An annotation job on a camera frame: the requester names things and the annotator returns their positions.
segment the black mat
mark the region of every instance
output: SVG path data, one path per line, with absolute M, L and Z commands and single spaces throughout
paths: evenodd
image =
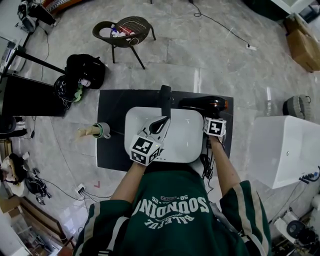
M 101 90 L 98 107 L 98 122 L 109 124 L 111 138 L 97 139 L 96 154 L 97 166 L 106 169 L 113 169 L 127 172 L 132 164 L 125 150 L 125 122 L 128 110 L 133 107 L 156 108 L 158 90 Z M 198 98 L 209 96 L 209 94 L 193 93 L 184 91 L 172 91 L 172 109 L 178 109 L 178 103 L 183 98 Z M 226 120 L 226 140 L 224 143 L 225 152 L 230 156 L 234 98 L 224 97 L 228 101 L 228 109 L 220 112 L 220 116 Z

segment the red mark on floor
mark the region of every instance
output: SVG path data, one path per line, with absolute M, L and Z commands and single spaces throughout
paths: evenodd
M 100 180 L 98 181 L 98 185 L 94 185 L 94 187 L 100 189 Z

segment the green jersey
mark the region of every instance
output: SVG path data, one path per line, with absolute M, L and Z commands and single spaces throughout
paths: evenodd
M 147 173 L 133 204 L 107 200 L 90 206 L 73 255 L 271 255 L 265 210 L 249 181 L 230 189 L 220 205 L 237 232 L 215 217 L 197 173 Z

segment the black backpack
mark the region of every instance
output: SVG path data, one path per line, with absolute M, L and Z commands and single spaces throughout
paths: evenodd
M 99 59 L 89 54 L 73 54 L 66 60 L 67 76 L 87 79 L 91 82 L 89 89 L 99 89 L 104 83 L 106 66 Z

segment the wicker chair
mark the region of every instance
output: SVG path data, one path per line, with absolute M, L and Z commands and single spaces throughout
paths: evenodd
M 112 28 L 112 25 L 115 26 L 117 31 L 119 31 L 120 27 L 124 26 L 135 34 L 122 36 L 122 37 L 113 37 L 110 33 L 110 37 L 103 37 L 100 35 L 100 31 L 105 28 Z M 99 38 L 112 47 L 112 61 L 115 63 L 115 48 L 131 48 L 135 57 L 138 59 L 140 65 L 145 70 L 145 66 L 143 65 L 141 59 L 139 58 L 134 46 L 140 44 L 149 34 L 150 29 L 152 30 L 153 39 L 156 40 L 154 28 L 144 19 L 137 16 L 131 16 L 120 20 L 118 23 L 113 23 L 111 21 L 102 21 L 94 26 L 92 30 L 92 34 Z

